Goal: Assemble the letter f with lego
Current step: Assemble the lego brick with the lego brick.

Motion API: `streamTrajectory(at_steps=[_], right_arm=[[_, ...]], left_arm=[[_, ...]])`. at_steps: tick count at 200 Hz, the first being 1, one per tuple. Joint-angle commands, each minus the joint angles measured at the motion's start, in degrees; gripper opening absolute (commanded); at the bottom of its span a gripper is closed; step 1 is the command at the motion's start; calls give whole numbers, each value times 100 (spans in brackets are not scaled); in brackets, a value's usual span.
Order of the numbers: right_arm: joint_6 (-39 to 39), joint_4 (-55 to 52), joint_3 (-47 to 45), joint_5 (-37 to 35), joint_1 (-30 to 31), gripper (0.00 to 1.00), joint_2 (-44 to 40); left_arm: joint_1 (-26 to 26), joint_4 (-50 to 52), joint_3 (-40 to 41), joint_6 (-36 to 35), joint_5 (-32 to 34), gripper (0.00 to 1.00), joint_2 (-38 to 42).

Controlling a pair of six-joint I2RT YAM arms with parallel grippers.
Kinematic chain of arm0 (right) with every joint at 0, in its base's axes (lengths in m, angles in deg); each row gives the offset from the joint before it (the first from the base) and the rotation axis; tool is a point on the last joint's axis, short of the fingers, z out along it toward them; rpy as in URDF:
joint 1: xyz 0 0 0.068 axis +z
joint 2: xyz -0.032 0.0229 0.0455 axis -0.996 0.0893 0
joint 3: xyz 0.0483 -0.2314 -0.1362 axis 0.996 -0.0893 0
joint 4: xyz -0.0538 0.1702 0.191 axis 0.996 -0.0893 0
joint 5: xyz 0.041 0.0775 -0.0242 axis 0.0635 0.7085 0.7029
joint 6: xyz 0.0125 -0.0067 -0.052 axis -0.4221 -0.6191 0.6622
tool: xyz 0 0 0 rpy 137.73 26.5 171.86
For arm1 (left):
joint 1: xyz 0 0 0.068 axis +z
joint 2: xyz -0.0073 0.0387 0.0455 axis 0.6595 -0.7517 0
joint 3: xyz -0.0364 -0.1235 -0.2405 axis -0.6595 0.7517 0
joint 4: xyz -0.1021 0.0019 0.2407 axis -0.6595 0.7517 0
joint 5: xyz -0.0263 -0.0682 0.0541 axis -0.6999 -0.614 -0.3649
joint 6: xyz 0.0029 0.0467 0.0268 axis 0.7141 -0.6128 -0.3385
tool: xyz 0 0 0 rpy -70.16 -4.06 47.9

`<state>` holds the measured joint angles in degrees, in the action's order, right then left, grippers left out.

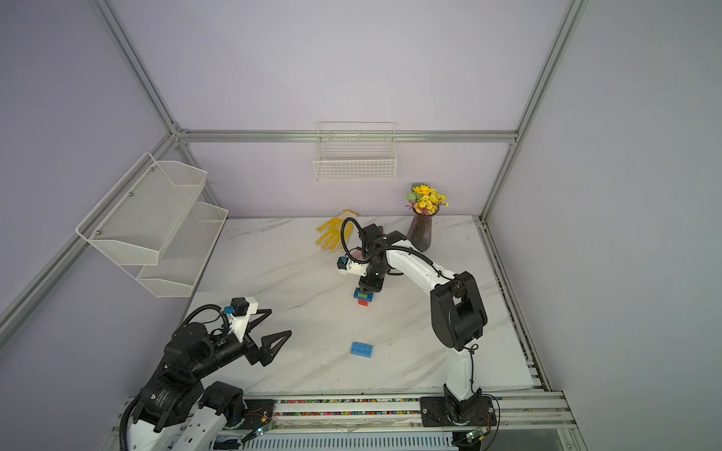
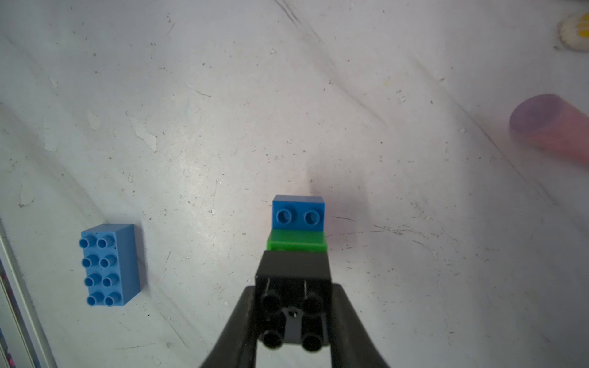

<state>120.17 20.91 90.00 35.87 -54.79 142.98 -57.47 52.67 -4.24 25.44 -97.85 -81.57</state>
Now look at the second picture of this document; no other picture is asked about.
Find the green lego brick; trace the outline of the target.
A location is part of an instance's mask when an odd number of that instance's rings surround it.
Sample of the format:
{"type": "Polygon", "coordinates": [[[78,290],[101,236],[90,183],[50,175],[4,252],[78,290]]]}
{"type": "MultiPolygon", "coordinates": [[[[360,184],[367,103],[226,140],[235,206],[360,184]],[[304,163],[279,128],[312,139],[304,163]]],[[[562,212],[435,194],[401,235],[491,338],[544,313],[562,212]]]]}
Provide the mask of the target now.
{"type": "Polygon", "coordinates": [[[328,252],[323,232],[273,229],[267,240],[269,251],[328,252]]]}

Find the dark blue lego brick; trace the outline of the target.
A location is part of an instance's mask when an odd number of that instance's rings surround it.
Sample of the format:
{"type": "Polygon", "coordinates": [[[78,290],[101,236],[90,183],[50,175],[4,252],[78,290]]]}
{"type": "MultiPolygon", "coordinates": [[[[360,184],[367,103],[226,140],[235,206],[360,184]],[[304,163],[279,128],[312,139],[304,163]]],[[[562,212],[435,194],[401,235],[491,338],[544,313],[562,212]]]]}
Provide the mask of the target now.
{"type": "Polygon", "coordinates": [[[320,196],[276,195],[272,201],[272,228],[323,232],[325,201],[320,196]]]}

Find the black lego brick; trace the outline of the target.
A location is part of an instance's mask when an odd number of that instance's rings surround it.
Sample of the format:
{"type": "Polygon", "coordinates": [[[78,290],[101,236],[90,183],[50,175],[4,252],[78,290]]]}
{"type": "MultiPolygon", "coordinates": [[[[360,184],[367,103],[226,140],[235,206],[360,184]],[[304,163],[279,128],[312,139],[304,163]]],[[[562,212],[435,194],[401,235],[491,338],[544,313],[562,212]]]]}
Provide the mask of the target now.
{"type": "Polygon", "coordinates": [[[271,350],[328,346],[331,286],[327,253],[265,251],[255,277],[259,340],[271,350]]]}

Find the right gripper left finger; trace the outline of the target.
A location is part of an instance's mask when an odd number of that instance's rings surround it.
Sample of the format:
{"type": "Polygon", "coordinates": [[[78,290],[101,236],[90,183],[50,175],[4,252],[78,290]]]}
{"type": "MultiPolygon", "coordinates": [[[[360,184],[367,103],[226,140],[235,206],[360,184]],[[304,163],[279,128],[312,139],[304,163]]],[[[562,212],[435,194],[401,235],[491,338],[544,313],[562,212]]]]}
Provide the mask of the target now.
{"type": "Polygon", "coordinates": [[[255,287],[248,286],[242,292],[215,346],[201,367],[256,366],[257,326],[255,287]]]}

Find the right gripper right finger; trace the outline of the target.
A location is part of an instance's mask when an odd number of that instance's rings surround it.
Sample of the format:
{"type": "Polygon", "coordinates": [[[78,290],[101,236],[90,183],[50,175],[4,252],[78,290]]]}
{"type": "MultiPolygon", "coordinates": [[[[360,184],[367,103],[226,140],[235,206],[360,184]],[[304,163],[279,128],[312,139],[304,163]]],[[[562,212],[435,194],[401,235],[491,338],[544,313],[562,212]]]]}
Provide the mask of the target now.
{"type": "Polygon", "coordinates": [[[332,367],[386,367],[343,287],[333,284],[328,322],[332,367]]]}

